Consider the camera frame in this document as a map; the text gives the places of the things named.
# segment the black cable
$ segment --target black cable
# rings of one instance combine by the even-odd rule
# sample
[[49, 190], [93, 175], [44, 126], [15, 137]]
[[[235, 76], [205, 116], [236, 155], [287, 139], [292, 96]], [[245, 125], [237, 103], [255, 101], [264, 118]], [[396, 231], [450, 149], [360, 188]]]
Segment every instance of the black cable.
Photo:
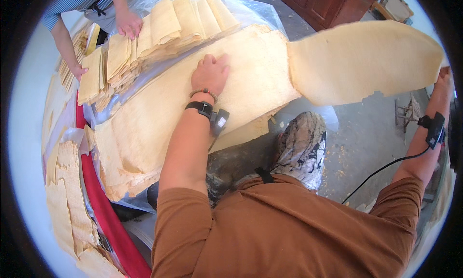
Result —
[[414, 158], [417, 158], [419, 157], [420, 155], [424, 154], [428, 149], [430, 148], [430, 146], [428, 146], [424, 152], [420, 153], [420, 154], [415, 154], [415, 155], [411, 155], [411, 156], [404, 156], [403, 158], [400, 158], [400, 159], [396, 159], [390, 163], [388, 163], [387, 165], [383, 166], [382, 168], [380, 168], [379, 170], [375, 171], [374, 173], [372, 173], [369, 177], [367, 177], [363, 183], [360, 184], [360, 186], [358, 186], [355, 191], [353, 191], [349, 196], [347, 196], [347, 198], [341, 203], [341, 204], [344, 204], [346, 202], [346, 200], [348, 200], [359, 188], [361, 188], [366, 182], [367, 180], [370, 179], [370, 177], [373, 177], [374, 175], [376, 175], [377, 173], [379, 173], [380, 171], [382, 171], [383, 169], [385, 169], [386, 167], [390, 166], [390, 165], [393, 165], [395, 164], [396, 162], [399, 162], [399, 161], [402, 161], [402, 160], [406, 160], [406, 159], [414, 159]]

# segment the clear plastic wrap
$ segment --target clear plastic wrap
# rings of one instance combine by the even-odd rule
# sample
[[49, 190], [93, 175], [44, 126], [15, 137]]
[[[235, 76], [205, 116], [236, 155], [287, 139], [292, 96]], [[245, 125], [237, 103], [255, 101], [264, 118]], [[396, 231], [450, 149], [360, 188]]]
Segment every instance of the clear plastic wrap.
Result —
[[[158, 1], [159, 0], [133, 0], [130, 3], [130, 9], [143, 17], [150, 13], [151, 8]], [[264, 24], [268, 25], [272, 30], [278, 29], [286, 35], [281, 20], [272, 5], [252, 0], [222, 1], [230, 10], [230, 12], [235, 16], [235, 18], [238, 21], [240, 21], [241, 28], [247, 27], [252, 24]], [[124, 92], [121, 95], [114, 95], [111, 101], [109, 102], [108, 106], [101, 112], [96, 112], [94, 107], [84, 104], [84, 118], [90, 123], [91, 128], [95, 129], [95, 125], [101, 124], [104, 121], [108, 120], [119, 106], [123, 105], [131, 96], [133, 96], [141, 87], [147, 84], [151, 79], [155, 78], [157, 75], [164, 72], [172, 65], [185, 58], [186, 56], [196, 52], [202, 47], [208, 46], [212, 42], [214, 41], [210, 41], [196, 46], [195, 48], [183, 53], [179, 57], [154, 63], [151, 68], [140, 73], [139, 77], [135, 79], [133, 85], [126, 92]], [[305, 104], [304, 106], [304, 108], [309, 107], [313, 109], [312, 111], [320, 113], [325, 118], [327, 128], [335, 131], [338, 129], [338, 119], [336, 117], [333, 107], [327, 106], [323, 108], [316, 108], [313, 107], [311, 104]], [[96, 147], [92, 151], [92, 156], [94, 157], [94, 166], [98, 175], [98, 179], [101, 183], [100, 160], [98, 158], [99, 154], [98, 149]], [[126, 207], [143, 210], [152, 214], [156, 213], [156, 211], [153, 210], [150, 204], [148, 204], [147, 189], [142, 191], [136, 197], [129, 197], [128, 194], [126, 194], [124, 198], [122, 198], [120, 201], [116, 203]]]

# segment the black wrist strap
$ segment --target black wrist strap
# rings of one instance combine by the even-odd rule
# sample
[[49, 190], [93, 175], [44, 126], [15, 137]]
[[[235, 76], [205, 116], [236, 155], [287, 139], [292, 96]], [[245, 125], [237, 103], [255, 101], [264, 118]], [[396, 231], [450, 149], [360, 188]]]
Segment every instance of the black wrist strap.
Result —
[[211, 120], [212, 105], [210, 105], [206, 101], [203, 101], [203, 102], [192, 101], [188, 103], [187, 107], [185, 107], [185, 109], [188, 109], [188, 108], [198, 109], [199, 114], [204, 115], [205, 117], [207, 117], [207, 119]]

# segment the concrete floor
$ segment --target concrete floor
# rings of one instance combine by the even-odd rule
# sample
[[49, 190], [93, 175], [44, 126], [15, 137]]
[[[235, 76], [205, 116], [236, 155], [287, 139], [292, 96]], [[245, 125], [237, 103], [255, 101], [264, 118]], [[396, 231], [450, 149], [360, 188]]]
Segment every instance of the concrete floor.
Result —
[[[299, 15], [280, 0], [256, 0], [275, 7], [290, 41], [316, 33]], [[362, 20], [374, 20], [366, 13]], [[414, 97], [424, 113], [428, 98], [425, 90], [415, 91]], [[408, 104], [410, 94], [383, 97], [376, 92], [360, 103], [335, 106], [339, 119], [339, 130], [328, 130], [327, 153], [323, 182], [319, 194], [342, 202], [371, 173], [394, 159], [403, 157], [416, 130], [416, 123], [403, 127], [395, 125], [395, 104]], [[250, 142], [226, 148], [209, 156], [208, 171], [226, 182], [236, 182], [254, 168], [270, 168], [275, 155], [276, 136], [285, 130], [287, 123], [298, 113], [310, 108], [305, 101], [296, 100], [275, 115], [276, 124], [269, 121], [269, 133]], [[367, 207], [379, 191], [390, 183], [397, 165], [372, 177], [348, 200], [353, 208]]]

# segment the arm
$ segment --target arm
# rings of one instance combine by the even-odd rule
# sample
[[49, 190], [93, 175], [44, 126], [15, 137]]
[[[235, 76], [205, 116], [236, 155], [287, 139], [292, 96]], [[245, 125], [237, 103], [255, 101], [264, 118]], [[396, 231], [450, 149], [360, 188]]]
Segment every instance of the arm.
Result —
[[[429, 115], [429, 117], [434, 118], [436, 111], [440, 112], [443, 117], [445, 117], [445, 127], [447, 127], [449, 122], [452, 94], [453, 88], [449, 81], [449, 67], [445, 67], [442, 68], [439, 73], [425, 113]], [[427, 134], [427, 129], [421, 126], [418, 127], [410, 143], [410, 147], [408, 148], [407, 156], [419, 154], [428, 147], [425, 141]], [[392, 178], [392, 182], [400, 181], [406, 177], [417, 177], [423, 181], [424, 187], [426, 187], [434, 172], [440, 148], [441, 145], [438, 143], [434, 150], [428, 149], [428, 151], [420, 157], [404, 160]]]
[[[222, 92], [228, 77], [225, 66], [227, 55], [216, 60], [207, 54], [200, 60], [191, 77], [192, 89], [208, 88], [217, 96]], [[207, 93], [196, 93], [191, 101], [206, 101], [214, 105]], [[185, 110], [170, 138], [164, 166], [159, 180], [159, 194], [170, 188], [188, 188], [207, 195], [205, 174], [210, 142], [209, 120], [198, 110]]]
[[113, 0], [116, 10], [116, 28], [119, 34], [133, 40], [138, 36], [143, 26], [143, 21], [137, 14], [129, 11], [127, 0]]
[[71, 36], [69, 35], [68, 29], [64, 25], [61, 17], [56, 22], [55, 26], [51, 29], [51, 35], [55, 39], [56, 48], [60, 52], [64, 61], [69, 67], [69, 70], [74, 76], [81, 80], [82, 74], [87, 72], [88, 68], [82, 68], [82, 65], [77, 60], [74, 52], [74, 45], [72, 44]]

